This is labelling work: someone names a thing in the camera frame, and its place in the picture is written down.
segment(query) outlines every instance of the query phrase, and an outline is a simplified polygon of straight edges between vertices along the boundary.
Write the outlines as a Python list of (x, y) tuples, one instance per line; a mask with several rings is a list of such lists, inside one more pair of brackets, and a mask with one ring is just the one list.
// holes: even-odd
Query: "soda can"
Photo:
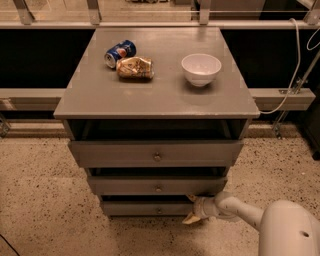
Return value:
[(125, 57), (136, 55), (136, 46), (129, 40), (124, 40), (109, 49), (104, 55), (105, 63), (110, 68), (115, 68), (117, 61)]
[(117, 73), (124, 78), (153, 78), (153, 61), (146, 57), (123, 58), (117, 62)]

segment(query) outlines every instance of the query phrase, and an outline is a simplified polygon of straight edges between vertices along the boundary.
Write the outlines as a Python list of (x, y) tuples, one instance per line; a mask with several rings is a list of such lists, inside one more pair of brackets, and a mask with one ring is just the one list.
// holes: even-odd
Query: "cabinet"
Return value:
[[(104, 53), (129, 39), (151, 57), (152, 80), (126, 80)], [(180, 62), (188, 54), (219, 58), (212, 84), (195, 88)], [(186, 195), (223, 190), (246, 129), (259, 111), (218, 28), (99, 28), (55, 113), (69, 148), (104, 212), (186, 215)]]

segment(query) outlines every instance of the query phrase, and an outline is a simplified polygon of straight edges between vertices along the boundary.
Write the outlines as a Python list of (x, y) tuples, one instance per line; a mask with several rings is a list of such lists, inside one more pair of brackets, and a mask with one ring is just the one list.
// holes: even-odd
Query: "speckled floor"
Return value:
[[(268, 125), (251, 125), (226, 190), (261, 208), (292, 200), (320, 219), (320, 162), (295, 126), (282, 134), (278, 140)], [(0, 233), (20, 255), (257, 255), (258, 233), (244, 222), (108, 219), (67, 142), (0, 140)], [(0, 255), (15, 255), (1, 239)]]

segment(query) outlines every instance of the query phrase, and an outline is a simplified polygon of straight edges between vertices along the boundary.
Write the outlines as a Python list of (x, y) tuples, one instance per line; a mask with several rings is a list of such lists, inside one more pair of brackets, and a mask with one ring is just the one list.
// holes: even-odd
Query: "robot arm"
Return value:
[(228, 192), (214, 198), (189, 198), (194, 207), (185, 224), (210, 216), (228, 221), (242, 219), (259, 232), (259, 256), (320, 255), (320, 222), (296, 203), (280, 200), (263, 211)]

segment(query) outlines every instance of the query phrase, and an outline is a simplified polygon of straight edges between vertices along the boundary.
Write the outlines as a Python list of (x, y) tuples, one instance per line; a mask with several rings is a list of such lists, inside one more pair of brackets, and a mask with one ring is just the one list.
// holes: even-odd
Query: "open drawer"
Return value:
[(193, 203), (186, 196), (103, 196), (108, 216), (187, 216)]
[(225, 168), (99, 168), (89, 170), (96, 195), (215, 195), (227, 178)]
[(238, 140), (191, 141), (71, 141), (69, 148), (80, 167), (232, 166)]

